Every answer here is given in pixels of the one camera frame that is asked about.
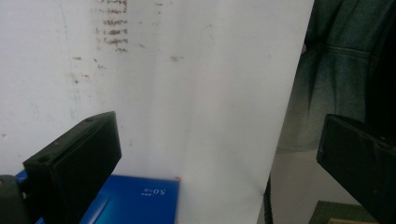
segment gray cloth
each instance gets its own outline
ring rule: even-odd
[[[317,0],[277,153],[317,149],[326,114],[365,120],[367,84],[395,1]]]

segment fabric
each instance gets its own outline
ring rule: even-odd
[[[394,20],[394,2],[315,2],[277,153],[318,149],[326,114],[365,121],[367,86]]]

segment white surface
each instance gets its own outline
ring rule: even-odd
[[[117,174],[181,177],[179,223],[255,223],[313,0],[122,2],[0,3],[1,173],[115,110]]]
[[[318,201],[359,204],[317,163],[316,155],[316,150],[275,155],[271,170],[274,223],[309,223]]]

